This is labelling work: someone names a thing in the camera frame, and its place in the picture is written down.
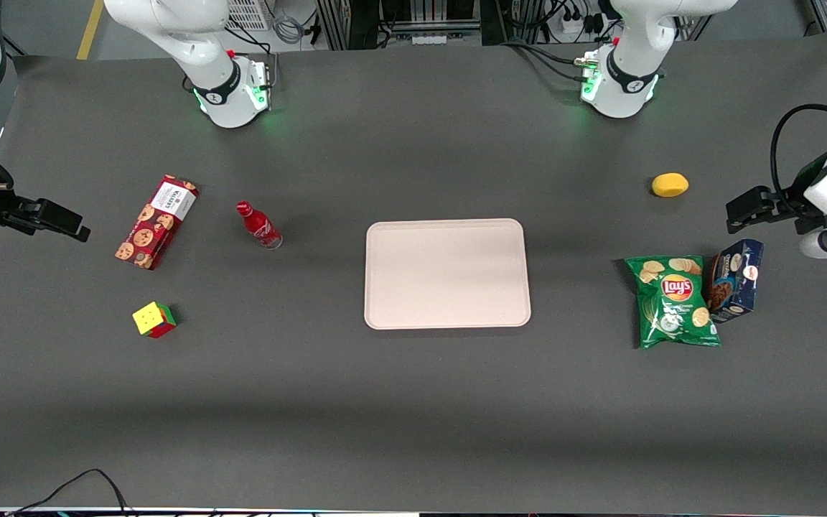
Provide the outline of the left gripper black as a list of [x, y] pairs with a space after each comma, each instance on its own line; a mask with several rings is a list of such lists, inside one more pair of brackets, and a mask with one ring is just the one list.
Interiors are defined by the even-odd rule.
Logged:
[[823, 173], [827, 154], [821, 154], [795, 173], [791, 186], [783, 189], [779, 182], [778, 168], [772, 165], [772, 186], [755, 186], [737, 198], [726, 203], [726, 232], [734, 235], [751, 225], [767, 223], [772, 214], [781, 213], [784, 219], [795, 219], [798, 235], [823, 228], [827, 217], [813, 203], [808, 202], [806, 190]]

